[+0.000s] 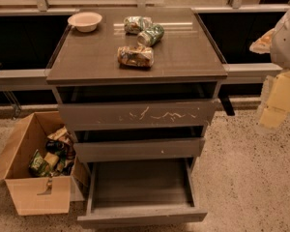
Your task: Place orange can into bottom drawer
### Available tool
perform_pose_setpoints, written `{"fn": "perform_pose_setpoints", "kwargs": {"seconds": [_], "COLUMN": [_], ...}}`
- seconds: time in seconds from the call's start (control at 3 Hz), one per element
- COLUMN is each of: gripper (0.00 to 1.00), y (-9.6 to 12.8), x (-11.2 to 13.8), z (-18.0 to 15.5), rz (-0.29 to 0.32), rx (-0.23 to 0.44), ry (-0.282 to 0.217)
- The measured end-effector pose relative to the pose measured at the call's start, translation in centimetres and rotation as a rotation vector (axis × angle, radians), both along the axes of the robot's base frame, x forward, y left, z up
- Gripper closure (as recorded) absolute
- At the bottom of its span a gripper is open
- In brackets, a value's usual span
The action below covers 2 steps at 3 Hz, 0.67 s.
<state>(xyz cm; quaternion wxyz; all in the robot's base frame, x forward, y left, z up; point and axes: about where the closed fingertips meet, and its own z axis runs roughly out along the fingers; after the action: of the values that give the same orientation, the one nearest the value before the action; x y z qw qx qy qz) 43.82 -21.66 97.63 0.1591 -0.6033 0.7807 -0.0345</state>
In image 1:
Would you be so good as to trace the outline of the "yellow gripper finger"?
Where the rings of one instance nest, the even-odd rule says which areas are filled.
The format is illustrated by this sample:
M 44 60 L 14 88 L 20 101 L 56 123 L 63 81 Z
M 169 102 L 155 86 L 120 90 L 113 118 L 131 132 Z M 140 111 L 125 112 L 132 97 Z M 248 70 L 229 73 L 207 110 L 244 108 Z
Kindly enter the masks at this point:
M 263 36 L 250 45 L 249 50 L 257 54 L 270 53 L 274 31 L 275 29 L 271 29 L 266 32 Z
M 290 112 L 290 71 L 268 75 L 260 98 L 258 124 L 267 129 L 278 128 Z

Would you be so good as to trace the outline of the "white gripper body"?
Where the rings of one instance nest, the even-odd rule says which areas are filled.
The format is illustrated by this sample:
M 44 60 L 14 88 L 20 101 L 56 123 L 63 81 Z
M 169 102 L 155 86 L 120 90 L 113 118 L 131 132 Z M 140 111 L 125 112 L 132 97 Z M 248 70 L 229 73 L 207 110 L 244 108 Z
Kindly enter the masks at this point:
M 290 69 L 290 8 L 275 26 L 270 55 L 273 63 Z

